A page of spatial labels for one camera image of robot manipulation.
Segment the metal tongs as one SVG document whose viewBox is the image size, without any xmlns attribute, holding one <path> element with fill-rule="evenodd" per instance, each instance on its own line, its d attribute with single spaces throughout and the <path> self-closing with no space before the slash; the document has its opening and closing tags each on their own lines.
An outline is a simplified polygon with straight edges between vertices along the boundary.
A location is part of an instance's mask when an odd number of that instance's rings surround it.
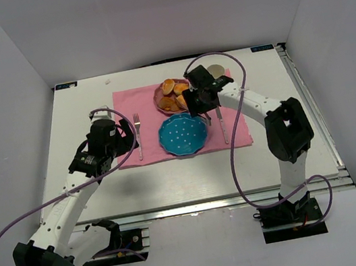
<svg viewBox="0 0 356 266">
<path fill-rule="evenodd" d="M 211 117 L 208 112 L 219 105 L 217 93 L 210 88 L 194 88 L 191 84 L 182 92 L 182 96 L 191 117 L 200 117 L 211 126 Z"/>
</svg>

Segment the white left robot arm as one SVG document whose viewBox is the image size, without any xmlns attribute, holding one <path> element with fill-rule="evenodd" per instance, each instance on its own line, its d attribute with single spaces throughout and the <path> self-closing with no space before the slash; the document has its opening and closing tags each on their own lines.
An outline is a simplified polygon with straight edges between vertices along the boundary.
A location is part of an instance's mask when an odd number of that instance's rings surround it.
<svg viewBox="0 0 356 266">
<path fill-rule="evenodd" d="M 111 170 L 113 160 L 137 146 L 132 125 L 126 119 L 95 120 L 69 165 L 62 198 L 53 204 L 28 243 L 20 242 L 14 248 L 15 265 L 82 266 L 99 253 L 110 255 L 121 249 L 119 226 L 111 220 L 92 222 L 76 241 L 71 241 L 70 236 L 103 175 Z"/>
</svg>

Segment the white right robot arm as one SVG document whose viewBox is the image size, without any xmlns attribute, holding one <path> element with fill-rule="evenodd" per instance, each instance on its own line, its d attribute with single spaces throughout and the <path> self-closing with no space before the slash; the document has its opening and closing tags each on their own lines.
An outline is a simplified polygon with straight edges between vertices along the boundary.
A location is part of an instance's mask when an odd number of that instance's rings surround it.
<svg viewBox="0 0 356 266">
<path fill-rule="evenodd" d="M 190 84 L 183 97 L 191 116 L 224 107 L 236 110 L 236 119 L 244 115 L 265 128 L 268 149 L 279 163 L 280 203 L 303 205 L 309 199 L 305 160 L 314 132 L 300 101 L 268 98 L 225 75 L 215 79 L 203 66 L 184 73 L 184 78 Z"/>
</svg>

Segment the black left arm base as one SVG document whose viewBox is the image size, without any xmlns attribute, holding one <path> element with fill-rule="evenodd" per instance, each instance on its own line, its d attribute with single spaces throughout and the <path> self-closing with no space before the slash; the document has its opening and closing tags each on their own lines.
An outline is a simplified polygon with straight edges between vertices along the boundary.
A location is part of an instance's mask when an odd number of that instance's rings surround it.
<svg viewBox="0 0 356 266">
<path fill-rule="evenodd" d="M 135 262 L 144 262 L 149 252 L 148 244 L 143 240 L 147 238 L 143 233 L 145 229 L 137 228 L 122 231 L 119 224 L 111 220 L 98 220 L 85 227 L 89 229 L 104 228 L 110 234 L 109 245 L 98 251 L 96 257 L 84 263 L 83 266 L 116 266 Z"/>
</svg>

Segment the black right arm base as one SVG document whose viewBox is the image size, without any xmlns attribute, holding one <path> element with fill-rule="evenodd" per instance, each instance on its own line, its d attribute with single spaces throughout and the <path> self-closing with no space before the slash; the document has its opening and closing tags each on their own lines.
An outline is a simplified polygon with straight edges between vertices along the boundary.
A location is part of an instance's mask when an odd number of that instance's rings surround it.
<svg viewBox="0 0 356 266">
<path fill-rule="evenodd" d="M 320 221 L 322 210 L 309 193 L 300 200 L 295 211 L 288 201 L 270 209 L 258 209 L 253 219 L 259 221 L 266 244 L 285 242 L 328 233 L 326 223 Z"/>
</svg>

